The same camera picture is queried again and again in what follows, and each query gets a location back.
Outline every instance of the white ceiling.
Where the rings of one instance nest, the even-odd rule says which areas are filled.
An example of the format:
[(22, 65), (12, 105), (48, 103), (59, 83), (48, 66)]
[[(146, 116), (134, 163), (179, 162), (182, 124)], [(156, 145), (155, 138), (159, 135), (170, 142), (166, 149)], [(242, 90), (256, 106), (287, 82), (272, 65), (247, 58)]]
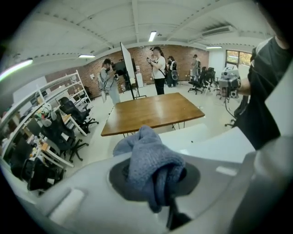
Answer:
[[(235, 32), (198, 36), (227, 25)], [(47, 0), (12, 39), (2, 68), (33, 58), (34, 66), (11, 75), (28, 75), (19, 81), (21, 86), (45, 74), (93, 61), (79, 59), (79, 54), (94, 54), (97, 59), (118, 51), (120, 42), (126, 47), (149, 44), (151, 31), (161, 34), (153, 44), (202, 49), (222, 45), (246, 51), (272, 35), (250, 0)], [(29, 75), (32, 68), (38, 71)]]

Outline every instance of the woman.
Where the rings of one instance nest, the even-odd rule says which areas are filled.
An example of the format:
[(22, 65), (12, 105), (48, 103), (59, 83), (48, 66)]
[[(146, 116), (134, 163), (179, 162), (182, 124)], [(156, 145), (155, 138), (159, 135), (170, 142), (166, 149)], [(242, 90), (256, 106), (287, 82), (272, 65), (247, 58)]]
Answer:
[(159, 46), (155, 46), (152, 50), (153, 55), (157, 58), (155, 61), (148, 59), (148, 63), (152, 65), (152, 78), (154, 79), (157, 94), (164, 93), (165, 85), (165, 69), (166, 69), (166, 59)]
[(120, 102), (117, 78), (115, 78), (115, 71), (111, 66), (111, 60), (106, 58), (103, 62), (102, 69), (98, 76), (100, 90), (109, 93), (114, 106)]
[(173, 84), (173, 87), (176, 86), (176, 83), (177, 81), (174, 80), (172, 78), (172, 68), (170, 68), (172, 62), (174, 62), (175, 59), (173, 58), (173, 56), (169, 56), (168, 57), (168, 63), (167, 63), (167, 84), (168, 84), (168, 87), (171, 88), (172, 87), (172, 84)]

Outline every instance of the red brick wall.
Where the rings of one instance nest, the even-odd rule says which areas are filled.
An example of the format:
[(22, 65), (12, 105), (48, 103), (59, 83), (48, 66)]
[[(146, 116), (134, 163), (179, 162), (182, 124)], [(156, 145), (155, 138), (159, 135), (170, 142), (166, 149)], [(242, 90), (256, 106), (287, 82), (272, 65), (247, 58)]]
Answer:
[[(143, 82), (147, 84), (153, 83), (151, 78), (151, 67), (147, 63), (147, 57), (150, 57), (152, 52), (150, 51), (150, 48), (153, 46), (144, 46), (144, 47), (136, 47), (136, 48), (130, 48), (128, 49), (131, 57), (134, 59), (136, 66), (140, 66), (141, 74), (143, 78)], [(186, 77), (185, 75), (189, 74), (192, 58), (194, 54), (198, 55), (198, 58), (201, 61), (201, 66), (208, 66), (209, 63), (209, 52), (192, 48), (192, 47), (185, 47), (185, 46), (175, 46), (175, 45), (165, 45), (160, 46), (165, 58), (167, 59), (168, 56), (172, 55), (174, 59), (178, 63), (178, 74), (180, 80), (188, 80), (189, 77)], [(123, 58), (122, 52), (118, 51), (112, 54), (109, 54), (105, 57), (99, 58), (83, 67), (79, 68), (71, 68), (66, 69), (63, 71), (55, 72), (53, 74), (49, 74), (46, 76), (46, 80), (48, 82), (60, 78), (67, 74), (74, 73), (77, 69), (79, 72), (79, 75), (81, 77), (81, 80), (83, 82), (84, 86), (89, 87), (90, 91), (92, 92), (93, 96), (99, 95), (99, 89), (98, 89), (98, 81), (97, 81), (97, 75), (100, 72), (100, 69), (102, 67), (102, 63), (105, 60), (105, 58), (111, 59), (112, 62), (116, 63), (119, 62), (120, 59)], [(94, 74), (95, 78), (91, 79), (90, 74)], [(120, 77), (119, 84), (124, 82), (124, 78)]]

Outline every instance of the white t-shirt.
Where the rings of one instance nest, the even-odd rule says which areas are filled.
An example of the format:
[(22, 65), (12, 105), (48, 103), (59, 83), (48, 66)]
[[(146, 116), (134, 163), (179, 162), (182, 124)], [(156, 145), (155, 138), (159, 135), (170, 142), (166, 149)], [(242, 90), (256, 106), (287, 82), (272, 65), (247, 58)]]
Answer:
[[(156, 61), (154, 61), (156, 64), (161, 64), (160, 70), (165, 73), (165, 67), (166, 67), (166, 60), (163, 56), (159, 57)], [(153, 67), (152, 68), (152, 78), (153, 79), (162, 79), (165, 78), (163, 73), (159, 69)]]

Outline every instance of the person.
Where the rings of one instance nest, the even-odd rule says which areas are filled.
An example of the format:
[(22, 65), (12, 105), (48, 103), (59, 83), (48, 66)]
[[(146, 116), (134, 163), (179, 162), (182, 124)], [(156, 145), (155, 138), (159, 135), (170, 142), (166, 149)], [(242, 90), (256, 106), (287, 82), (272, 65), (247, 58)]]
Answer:
[(175, 59), (174, 59), (173, 56), (168, 57), (168, 62), (167, 62), (167, 84), (168, 84), (169, 88), (172, 87), (172, 84), (173, 84), (173, 87), (175, 87), (176, 83), (177, 83), (177, 81), (172, 78), (172, 68), (170, 67), (172, 62), (174, 62), (174, 61), (175, 61)]
[(109, 93), (114, 106), (120, 102), (116, 80), (117, 78), (115, 78), (115, 71), (112, 69), (111, 60), (106, 58), (98, 76), (99, 88), (100, 90)]
[(196, 76), (196, 80), (198, 80), (198, 77), (201, 75), (201, 61), (197, 57), (197, 54), (193, 56), (193, 62), (191, 64), (192, 67), (192, 75)]
[(152, 50), (154, 57), (157, 59), (152, 61), (148, 59), (147, 62), (152, 66), (152, 78), (154, 79), (157, 94), (164, 93), (165, 85), (165, 69), (166, 69), (166, 59), (164, 54), (159, 46), (155, 46)]
[(248, 77), (241, 80), (239, 93), (251, 96), (245, 111), (233, 127), (239, 127), (255, 149), (280, 135), (265, 105), (265, 100), (285, 74), (292, 54), (289, 44), (265, 10), (259, 5), (275, 36), (260, 43), (253, 51)]

